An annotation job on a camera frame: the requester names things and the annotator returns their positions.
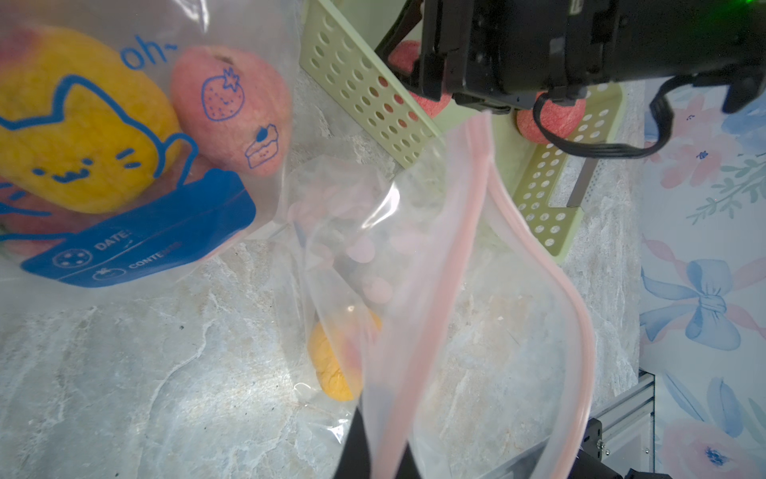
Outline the blue zipper clear bag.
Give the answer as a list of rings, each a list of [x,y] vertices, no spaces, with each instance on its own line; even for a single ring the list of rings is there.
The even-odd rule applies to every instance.
[[[259,233],[293,137],[298,1],[5,1],[1,297],[177,277]]]

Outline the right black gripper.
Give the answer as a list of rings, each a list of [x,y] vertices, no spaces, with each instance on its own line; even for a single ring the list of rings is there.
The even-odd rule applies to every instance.
[[[384,36],[388,58],[421,32],[411,92],[496,114],[529,109],[538,93],[566,103],[586,88],[667,77],[723,86],[741,111],[765,88],[761,1],[408,1]]]

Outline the yellow peach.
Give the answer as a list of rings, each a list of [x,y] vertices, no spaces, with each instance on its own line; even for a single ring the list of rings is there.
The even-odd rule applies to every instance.
[[[361,359],[357,344],[345,337],[333,348],[320,321],[307,341],[307,351],[321,390],[331,399],[348,402],[362,391]]]
[[[1,38],[1,176],[58,207],[110,213],[179,159],[165,93],[100,41],[61,27]]]

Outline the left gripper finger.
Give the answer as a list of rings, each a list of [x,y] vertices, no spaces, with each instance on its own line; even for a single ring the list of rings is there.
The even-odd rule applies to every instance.
[[[333,476],[334,479],[370,479],[371,459],[370,448],[367,441],[364,420],[361,409],[357,407],[351,421],[341,458]],[[422,476],[410,444],[406,445],[405,452],[399,464],[395,479],[421,479]]]

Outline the pink peach bottom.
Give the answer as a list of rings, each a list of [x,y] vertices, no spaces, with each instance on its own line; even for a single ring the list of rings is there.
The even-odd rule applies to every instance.
[[[1,229],[8,235],[49,236],[76,233],[78,215],[1,179]],[[61,239],[16,239],[1,245],[19,257],[35,257]]]

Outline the yellow peach top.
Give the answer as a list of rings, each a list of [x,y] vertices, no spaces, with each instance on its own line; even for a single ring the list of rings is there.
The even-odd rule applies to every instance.
[[[307,341],[307,351],[321,390],[331,399],[348,402],[362,391],[361,359],[357,344],[345,337],[333,348],[320,321]]]

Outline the pink peach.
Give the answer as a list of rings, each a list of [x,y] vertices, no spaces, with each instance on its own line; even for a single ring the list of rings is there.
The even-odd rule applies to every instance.
[[[389,55],[389,64],[398,72],[410,77],[413,81],[420,79],[422,71],[420,56],[421,42],[416,40],[404,40],[395,47]],[[436,118],[442,113],[452,100],[452,96],[446,91],[442,92],[439,101],[434,101],[411,92],[411,96],[428,115]]]
[[[78,215],[1,179],[1,229],[8,235],[49,236],[76,233]],[[19,257],[35,257],[61,239],[16,239],[1,245]]]
[[[566,138],[576,130],[586,115],[586,100],[578,100],[574,106],[560,106],[553,102],[544,105],[541,112],[543,126],[554,135]],[[518,111],[516,124],[520,134],[530,142],[545,145],[548,140],[534,121],[532,111]]]
[[[291,93],[261,56],[225,46],[187,49],[171,75],[171,99],[183,131],[221,169],[275,175],[292,134]]]

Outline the pink zipper clear bag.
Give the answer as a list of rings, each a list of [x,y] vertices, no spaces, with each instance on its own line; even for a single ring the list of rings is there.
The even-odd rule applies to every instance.
[[[407,444],[422,478],[566,477],[590,416],[592,322],[511,200],[488,115],[393,179],[315,158],[288,175],[279,217],[300,476],[333,478],[359,407],[371,478],[395,478]],[[353,401],[320,388],[317,321],[333,348],[357,344]]]

